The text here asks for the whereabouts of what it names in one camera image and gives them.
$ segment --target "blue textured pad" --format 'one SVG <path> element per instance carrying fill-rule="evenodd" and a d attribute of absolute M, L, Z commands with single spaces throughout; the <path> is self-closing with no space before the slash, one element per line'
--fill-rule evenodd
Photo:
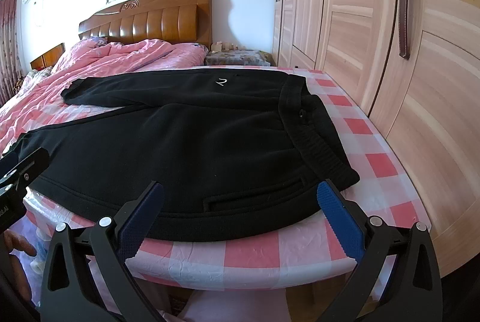
<path fill-rule="evenodd" d="M 116 253 L 120 261 L 135 257 L 148 230 L 162 210 L 164 198 L 163 186 L 155 183 L 138 204 L 137 209 L 126 220 L 118 233 Z"/>
<path fill-rule="evenodd" d="M 359 264 L 365 254 L 363 232 L 326 181 L 318 185 L 317 202 L 345 254 Z"/>
<path fill-rule="evenodd" d="M 10 152 L 0 159 L 0 178 L 3 178 L 8 172 L 18 165 L 18 155 Z"/>

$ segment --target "curtain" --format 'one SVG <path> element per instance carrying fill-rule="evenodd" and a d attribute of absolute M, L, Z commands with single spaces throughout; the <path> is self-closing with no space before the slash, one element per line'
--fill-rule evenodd
<path fill-rule="evenodd" d="M 22 76 L 17 45 L 17 0 L 0 0 L 0 106 L 14 95 Z"/>

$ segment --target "checkered tablecloth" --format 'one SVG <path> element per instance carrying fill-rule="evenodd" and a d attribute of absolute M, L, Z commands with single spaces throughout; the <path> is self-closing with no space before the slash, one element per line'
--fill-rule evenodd
<path fill-rule="evenodd" d="M 306 77 L 310 93 L 317 94 L 325 104 L 350 164 L 360 175 L 360 182 L 347 189 L 344 196 L 356 201 L 368 216 L 378 215 L 389 225 L 409 228 L 422 221 L 430 228 L 404 168 L 360 108 L 320 71 L 283 70 Z M 73 228 L 92 225 L 32 190 L 25 203 L 28 218 L 47 236 L 61 221 Z M 384 266 L 376 285 L 378 294 L 385 287 L 392 263 L 389 259 Z M 224 290 L 311 283 L 349 272 L 355 261 L 345 256 L 325 215 L 317 212 L 287 228 L 240 240 L 191 243 L 147 239 L 127 265 L 134 276 L 149 281 Z"/>

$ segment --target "wooden headboard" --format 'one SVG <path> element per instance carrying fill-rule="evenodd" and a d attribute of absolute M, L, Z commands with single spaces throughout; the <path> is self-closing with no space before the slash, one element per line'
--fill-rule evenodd
<path fill-rule="evenodd" d="M 105 36 L 125 44 L 144 39 L 212 46 L 212 0 L 128 0 L 80 23 L 80 39 Z"/>

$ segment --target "wardrobe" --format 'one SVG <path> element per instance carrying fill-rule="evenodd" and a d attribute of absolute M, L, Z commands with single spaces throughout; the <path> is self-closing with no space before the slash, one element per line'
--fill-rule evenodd
<path fill-rule="evenodd" d="M 275 0 L 280 67 L 370 117 L 433 224 L 442 276 L 480 253 L 480 0 Z"/>

